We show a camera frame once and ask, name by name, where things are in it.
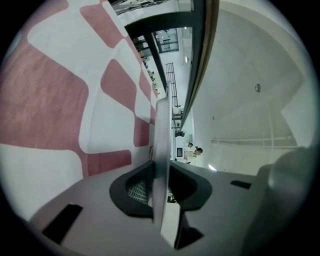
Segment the glass window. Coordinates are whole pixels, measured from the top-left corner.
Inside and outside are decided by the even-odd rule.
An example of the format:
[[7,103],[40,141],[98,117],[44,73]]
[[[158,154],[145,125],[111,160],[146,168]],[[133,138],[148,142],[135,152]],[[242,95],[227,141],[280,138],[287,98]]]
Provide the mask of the glass window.
[[171,28],[153,33],[159,53],[179,51],[177,29]]

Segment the ceiling light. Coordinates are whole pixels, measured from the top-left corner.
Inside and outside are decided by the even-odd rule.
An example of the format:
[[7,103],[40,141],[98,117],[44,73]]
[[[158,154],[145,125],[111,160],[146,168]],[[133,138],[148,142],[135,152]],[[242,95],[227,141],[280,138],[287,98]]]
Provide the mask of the ceiling light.
[[217,171],[216,168],[214,168],[212,165],[209,164],[209,168],[212,170],[212,171]]

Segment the black frame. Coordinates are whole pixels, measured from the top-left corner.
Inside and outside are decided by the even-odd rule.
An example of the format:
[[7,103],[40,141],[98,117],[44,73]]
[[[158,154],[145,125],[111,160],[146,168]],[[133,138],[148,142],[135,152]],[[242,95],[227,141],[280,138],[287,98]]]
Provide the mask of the black frame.
[[140,36],[144,36],[151,50],[155,65],[158,69],[164,91],[167,90],[167,80],[160,59],[159,51],[156,47],[156,40],[152,33],[168,29],[184,27],[192,28],[192,65],[189,74],[188,91],[184,104],[182,122],[181,126],[179,127],[180,130],[183,128],[183,125],[191,109],[191,96],[194,93],[194,90],[197,89],[195,88],[195,82],[200,66],[200,59],[202,56],[205,35],[206,1],[196,0],[192,1],[191,4],[193,5],[193,10],[191,11],[177,11],[154,15],[147,18],[139,19],[125,26],[125,29],[132,40]]

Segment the black cutout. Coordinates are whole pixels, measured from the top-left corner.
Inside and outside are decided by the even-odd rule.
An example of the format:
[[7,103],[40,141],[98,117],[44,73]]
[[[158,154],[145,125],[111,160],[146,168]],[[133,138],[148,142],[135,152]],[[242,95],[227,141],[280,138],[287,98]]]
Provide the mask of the black cutout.
[[42,234],[60,244],[82,209],[80,205],[68,204],[42,231]]
[[153,218],[152,208],[129,196],[129,188],[144,180],[147,188],[153,182],[153,162],[148,161],[136,169],[129,171],[117,178],[110,186],[109,193],[112,202],[126,215],[141,218]]
[[174,241],[174,248],[181,249],[193,242],[199,240],[204,235],[196,228],[190,227],[185,214],[180,215],[180,221],[178,226],[178,233]]
[[240,180],[233,180],[230,182],[230,184],[237,186],[237,187],[240,187],[240,188],[247,189],[247,190],[250,189],[250,187],[251,187],[251,183],[243,182]]
[[169,188],[182,213],[200,209],[212,193],[212,186],[207,179],[173,161],[170,165]]

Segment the round ceiling fixture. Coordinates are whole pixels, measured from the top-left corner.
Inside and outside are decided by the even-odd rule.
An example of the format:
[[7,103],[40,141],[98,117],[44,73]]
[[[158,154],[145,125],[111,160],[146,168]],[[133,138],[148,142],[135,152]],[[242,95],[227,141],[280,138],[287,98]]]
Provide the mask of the round ceiling fixture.
[[260,93],[260,91],[261,91],[261,85],[260,85],[259,83],[257,83],[257,84],[255,85],[254,89],[255,89],[255,91],[256,91],[257,93]]

